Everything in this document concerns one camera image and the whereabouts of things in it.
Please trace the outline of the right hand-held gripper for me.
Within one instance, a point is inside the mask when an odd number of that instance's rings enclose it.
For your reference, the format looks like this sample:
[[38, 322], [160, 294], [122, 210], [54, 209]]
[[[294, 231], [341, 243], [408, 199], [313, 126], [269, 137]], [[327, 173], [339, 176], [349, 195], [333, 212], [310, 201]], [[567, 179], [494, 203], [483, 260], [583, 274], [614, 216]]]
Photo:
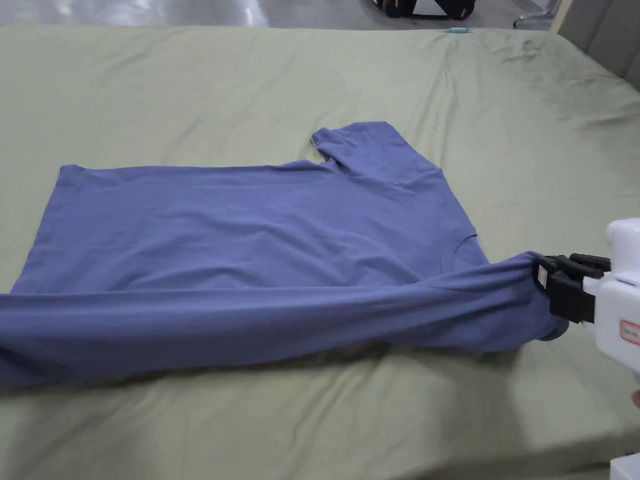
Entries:
[[606, 229], [610, 259], [587, 254], [541, 256], [532, 264], [535, 285], [546, 290], [549, 311], [589, 328], [605, 356], [639, 381], [639, 218]]

